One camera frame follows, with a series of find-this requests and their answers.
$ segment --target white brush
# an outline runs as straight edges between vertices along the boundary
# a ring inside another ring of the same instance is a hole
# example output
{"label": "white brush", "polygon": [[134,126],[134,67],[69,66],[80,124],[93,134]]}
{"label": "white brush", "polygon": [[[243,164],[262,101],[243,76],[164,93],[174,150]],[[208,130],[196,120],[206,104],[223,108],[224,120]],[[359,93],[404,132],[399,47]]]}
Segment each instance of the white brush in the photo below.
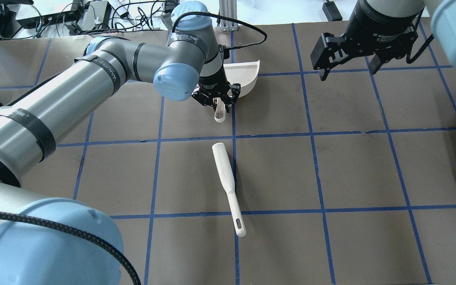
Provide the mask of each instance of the white brush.
{"label": "white brush", "polygon": [[230,165],[230,159],[228,159],[226,147],[222,142],[219,142],[212,146],[212,152],[214,153],[214,160],[216,161],[219,179],[221,180],[221,184],[226,192],[226,196],[228,196],[228,203],[230,204],[230,211],[232,212],[235,233],[237,233],[237,236],[243,237],[246,235],[246,227],[244,226],[244,221],[242,220],[242,213],[240,213],[237,195],[235,195],[235,179],[233,178],[233,170]]}

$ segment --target power adapter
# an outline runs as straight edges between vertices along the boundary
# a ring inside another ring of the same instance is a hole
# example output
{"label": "power adapter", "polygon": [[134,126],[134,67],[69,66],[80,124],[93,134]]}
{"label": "power adapter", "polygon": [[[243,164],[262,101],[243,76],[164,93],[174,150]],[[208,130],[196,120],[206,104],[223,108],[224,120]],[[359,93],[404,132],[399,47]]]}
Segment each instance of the power adapter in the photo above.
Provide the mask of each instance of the power adapter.
{"label": "power adapter", "polygon": [[332,21],[342,21],[342,15],[337,9],[337,5],[333,1],[327,1],[323,3],[323,12],[325,13],[326,18],[329,22]]}

